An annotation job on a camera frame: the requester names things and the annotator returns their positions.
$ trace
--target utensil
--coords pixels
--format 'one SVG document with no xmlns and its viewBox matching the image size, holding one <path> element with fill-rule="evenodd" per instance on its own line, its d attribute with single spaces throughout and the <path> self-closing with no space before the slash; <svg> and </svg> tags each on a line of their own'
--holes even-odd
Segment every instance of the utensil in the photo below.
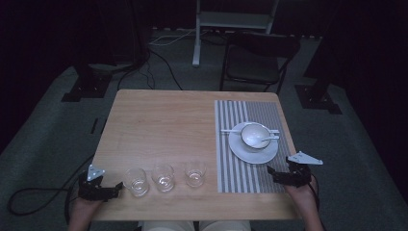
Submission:
<svg viewBox="0 0 408 231">
<path fill-rule="evenodd" d="M 279 133 L 279 130 L 275 129 L 268 129 L 270 133 Z M 229 129 L 221 129 L 221 132 L 227 132 L 227 133 L 240 133 L 242 130 L 229 130 Z"/>
<path fill-rule="evenodd" d="M 268 141 L 268 140 L 279 140 L 279 136 L 270 136 L 270 137 L 266 137 L 266 138 L 260 138 L 257 141 L 255 141 L 254 143 L 252 143 L 252 145 L 256 146 L 259 143 L 261 143 L 263 141 Z"/>
</svg>

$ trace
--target wooden table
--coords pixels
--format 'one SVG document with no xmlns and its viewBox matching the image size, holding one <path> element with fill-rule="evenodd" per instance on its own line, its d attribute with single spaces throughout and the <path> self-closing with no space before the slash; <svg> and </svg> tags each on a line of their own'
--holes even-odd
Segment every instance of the wooden table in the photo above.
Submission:
<svg viewBox="0 0 408 231">
<path fill-rule="evenodd" d="M 276 94 L 270 92 L 120 90 L 106 123 L 93 164 L 106 170 L 103 187 L 122 181 L 131 167 L 146 170 L 149 192 L 133 197 L 124 188 L 104 203 L 95 220 L 292 219 L 299 215 L 285 193 L 217 192 L 215 100 L 275 102 L 291 153 L 293 141 Z M 206 181 L 185 183 L 183 165 L 200 158 Z M 151 179 L 155 163 L 174 167 L 176 186 L 158 192 Z"/>
</svg>

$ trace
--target wire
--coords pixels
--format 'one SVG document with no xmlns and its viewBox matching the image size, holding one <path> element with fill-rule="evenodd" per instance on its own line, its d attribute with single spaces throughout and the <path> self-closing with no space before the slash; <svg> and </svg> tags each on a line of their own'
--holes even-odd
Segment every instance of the wire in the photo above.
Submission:
<svg viewBox="0 0 408 231">
<path fill-rule="evenodd" d="M 186 33 L 186 34 L 183 35 L 183 36 L 162 36 L 162 37 L 159 37 L 159 38 L 156 38 L 156 39 L 150 41 L 150 42 L 149 42 L 149 45 L 157 45 L 157 46 L 170 45 L 170 44 L 172 44 L 173 42 L 176 42 L 177 40 L 180 40 L 180 39 L 182 39 L 182 38 L 184 38 L 184 37 L 187 37 L 189 34 L 191 34 L 191 33 L 194 32 L 194 31 L 195 31 L 195 30 L 189 31 L 188 33 Z M 173 41 L 171 41 L 171 42 L 168 42 L 168 43 L 164 43 L 164 44 L 154 43 L 154 42 L 156 42 L 156 41 L 158 41 L 158 40 L 160 40 L 160 39 L 165 39 L 165 38 L 177 38 L 177 39 L 175 39 L 175 40 L 173 40 Z"/>
<path fill-rule="evenodd" d="M 143 75 L 143 76 L 146 77 L 146 84 L 147 84 L 147 86 L 149 86 L 152 90 L 154 90 L 154 89 L 156 88 L 156 81 L 155 81 L 155 79 L 154 79 L 153 74 L 150 72 L 150 63 L 149 63 L 149 62 L 146 62 L 146 63 L 147 63 L 147 70 L 146 70 L 146 71 L 147 71 L 147 73 L 150 74 L 150 76 L 148 76 L 147 74 L 141 73 L 141 72 L 140 72 L 140 69 L 139 69 L 138 73 L 139 73 L 140 75 Z M 150 82 L 149 82 L 150 77 L 151 77 L 151 79 L 152 79 L 153 86 L 150 85 Z"/>
<path fill-rule="evenodd" d="M 55 197 L 57 197 L 60 192 L 69 192 L 69 189 L 66 189 L 65 186 L 72 180 L 72 178 L 75 176 L 75 174 L 79 171 L 79 169 L 81 169 L 84 164 L 86 164 L 95 154 L 92 154 L 91 156 L 89 156 L 70 176 L 69 178 L 64 182 L 64 184 L 60 187 L 60 188 L 51 188 L 51 189 L 45 189 L 45 188 L 26 188 L 26 189 L 22 189 L 19 190 L 15 193 L 12 194 L 12 196 L 10 197 L 8 203 L 7 203 L 7 210 L 15 216 L 28 216 L 31 214 L 34 214 L 42 209 L 44 209 L 45 207 L 47 207 L 54 199 Z M 17 212 L 16 210 L 13 209 L 13 203 L 15 201 L 15 197 L 20 194 L 20 193 L 24 193 L 24 192 L 49 192 L 49 191 L 57 191 L 53 196 L 51 196 L 50 199 L 48 199 L 44 204 L 42 204 L 41 206 L 39 206 L 38 208 L 32 210 L 32 211 L 28 211 L 28 212 Z"/>
<path fill-rule="evenodd" d="M 144 61 L 143 61 L 142 63 L 143 63 L 143 64 L 147 63 L 147 61 L 148 61 L 149 59 L 150 59 L 150 50 L 147 49 L 147 57 L 144 59 Z M 120 83 L 122 83 L 122 81 L 123 81 L 123 79 L 124 79 L 125 77 L 127 77 L 127 76 L 128 76 L 130 73 L 132 73 L 133 71 L 136 71 L 136 70 L 140 71 L 141 67 L 142 67 L 142 65 L 141 65 L 140 67 L 136 67 L 135 65 L 132 65 L 132 66 L 130 67 L 130 69 L 128 69 L 128 70 L 122 75 L 122 77 L 120 77 L 119 82 L 117 83 L 117 86 L 116 86 L 116 90 L 120 90 Z"/>
<path fill-rule="evenodd" d="M 136 28 L 136 19 L 135 19 L 135 13 L 133 11 L 134 6 L 132 1 L 126 1 L 126 7 L 129 10 L 129 13 L 132 17 L 132 19 L 130 20 L 130 25 L 131 25 L 131 32 L 132 32 L 132 42 L 133 42 L 133 64 L 136 63 L 136 32 L 135 32 L 135 28 Z"/>
<path fill-rule="evenodd" d="M 317 192 L 313 189 L 313 187 L 312 187 L 312 185 L 310 184 L 310 182 L 307 183 L 307 185 L 308 185 L 309 188 L 312 190 L 313 196 L 314 196 L 315 201 L 316 201 L 316 207 L 318 207 L 318 210 L 319 210 L 319 208 L 320 208 L 319 181 L 318 181 L 318 178 L 317 178 L 313 173 L 311 173 L 311 175 L 315 178 L 315 181 L 316 181 L 316 191 L 317 191 Z"/>
<path fill-rule="evenodd" d="M 173 70 L 171 69 L 171 66 L 170 66 L 170 64 L 168 64 L 167 60 L 166 60 L 165 58 L 163 58 L 163 56 L 157 54 L 156 52 L 154 52 L 154 51 L 152 51 L 152 50 L 150 50 L 150 49 L 149 49 L 149 51 L 150 51 L 151 53 L 155 54 L 155 55 L 156 55 L 157 57 L 159 57 L 160 59 L 162 59 L 162 60 L 167 64 L 168 69 L 170 70 L 170 73 L 171 73 L 171 77 L 173 78 L 174 82 L 176 83 L 176 85 L 178 86 L 178 88 L 179 88 L 180 90 L 183 90 L 183 89 L 181 88 L 181 86 L 179 85 L 179 83 L 177 82 L 176 77 L 174 76 Z"/>
</svg>

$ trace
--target black chair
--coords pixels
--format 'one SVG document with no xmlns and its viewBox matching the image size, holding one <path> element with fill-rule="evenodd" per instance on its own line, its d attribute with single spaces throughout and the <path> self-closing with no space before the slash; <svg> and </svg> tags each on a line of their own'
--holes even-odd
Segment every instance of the black chair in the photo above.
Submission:
<svg viewBox="0 0 408 231">
<path fill-rule="evenodd" d="M 227 40 L 219 90 L 224 81 L 271 85 L 279 83 L 279 94 L 288 63 L 299 51 L 297 38 L 277 37 L 254 32 L 236 32 Z"/>
</svg>

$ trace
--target clear glass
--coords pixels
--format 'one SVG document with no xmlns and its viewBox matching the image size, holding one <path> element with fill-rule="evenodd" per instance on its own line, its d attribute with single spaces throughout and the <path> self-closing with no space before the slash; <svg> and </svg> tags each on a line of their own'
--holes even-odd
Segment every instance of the clear glass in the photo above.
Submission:
<svg viewBox="0 0 408 231">
<path fill-rule="evenodd" d="M 207 167 L 200 161 L 186 163 L 186 183 L 191 187 L 199 187 L 204 183 L 204 176 Z"/>
<path fill-rule="evenodd" d="M 152 171 L 152 179 L 160 192 L 169 192 L 174 188 L 174 169 L 171 165 L 155 165 Z"/>
<path fill-rule="evenodd" d="M 140 168 L 135 167 L 126 171 L 123 185 L 134 196 L 143 196 L 149 191 L 149 184 L 146 178 L 146 172 Z"/>
</svg>

